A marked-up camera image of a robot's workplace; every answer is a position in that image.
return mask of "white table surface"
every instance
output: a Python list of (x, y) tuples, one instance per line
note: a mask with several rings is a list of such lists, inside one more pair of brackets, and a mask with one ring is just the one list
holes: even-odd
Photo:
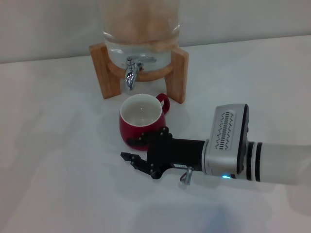
[[(311, 36), (184, 49), (174, 137), (205, 140), (216, 106), (247, 103), (250, 140), (311, 143)], [(127, 164), (121, 103), (161, 92), (163, 79), (103, 100), (89, 56), (0, 65), (0, 233), (310, 232), (311, 176), (285, 186), (195, 172), (183, 188), (182, 170), (154, 181)]]

